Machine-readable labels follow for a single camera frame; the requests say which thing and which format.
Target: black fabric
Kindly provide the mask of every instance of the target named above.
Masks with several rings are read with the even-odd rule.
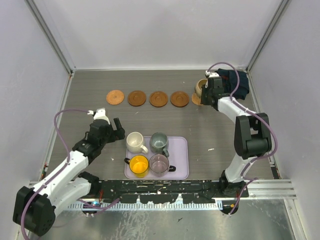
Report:
[[[219,68],[216,73],[222,78],[222,84],[224,87],[225,93],[231,93],[237,86],[237,75],[234,70],[225,70]],[[247,74],[244,71],[238,71],[240,77],[240,84],[236,92],[233,94],[233,97],[236,99],[246,99],[249,89],[249,80]]]

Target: wall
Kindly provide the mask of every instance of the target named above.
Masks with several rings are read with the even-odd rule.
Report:
[[[1,239],[14,239],[17,191],[37,180],[68,81],[23,0],[0,1]]]
[[[77,69],[245,68],[281,0],[35,0]]]
[[[320,1],[291,1],[253,66],[263,111],[279,141],[277,163],[292,180],[311,239],[319,239]]]

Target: white mug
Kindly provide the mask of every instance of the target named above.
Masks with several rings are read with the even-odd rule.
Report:
[[[134,154],[144,153],[147,154],[148,148],[146,147],[146,142],[144,136],[139,132],[132,132],[126,137],[126,147],[128,150]]]

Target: lavender tray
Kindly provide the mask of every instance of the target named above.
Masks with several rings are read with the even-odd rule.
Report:
[[[144,139],[145,139],[145,146],[148,148],[149,153],[148,154],[143,154],[142,152],[132,153],[127,149],[126,150],[127,158],[131,159],[136,155],[143,155],[149,160],[153,155],[156,154],[150,150],[150,147],[149,147],[150,136],[145,136]],[[162,177],[156,177],[151,173],[151,171],[149,171],[148,175],[145,176],[144,178],[138,178],[130,170],[129,165],[125,163],[124,175],[128,179],[137,179],[137,180],[143,180],[143,179],[183,180],[183,179],[186,179],[189,175],[188,142],[182,136],[168,136],[168,139],[169,139],[168,152],[170,155],[168,159],[169,159],[170,165],[176,167],[176,171],[170,171]]]

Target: floor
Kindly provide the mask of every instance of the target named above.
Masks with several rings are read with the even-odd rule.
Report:
[[[188,179],[218,179],[231,163],[234,155],[234,124],[224,114],[210,106],[197,106],[191,102],[191,95],[198,80],[204,78],[203,70],[133,70],[133,71],[77,71],[72,80],[65,109],[77,108],[96,110],[106,108],[109,119],[119,118],[126,135],[140,132],[151,136],[163,132],[168,136],[181,136],[188,141]],[[106,95],[111,90],[125,94],[119,105],[109,105]],[[127,96],[134,90],[144,91],[147,101],[133,107]],[[190,96],[190,103],[183,108],[166,106],[156,108],[150,105],[149,96],[154,91],[167,93],[184,91]],[[254,109],[251,95],[239,101]],[[84,113],[64,113],[60,130],[70,148],[85,136],[92,122]],[[101,155],[86,168],[87,172],[100,179],[125,179],[125,140],[107,144]],[[66,157],[60,139],[56,139],[49,162],[48,173]],[[272,179],[268,160],[256,162],[247,177]]]
[[[65,210],[42,240],[295,240],[283,200],[243,200],[232,217],[219,210]]]

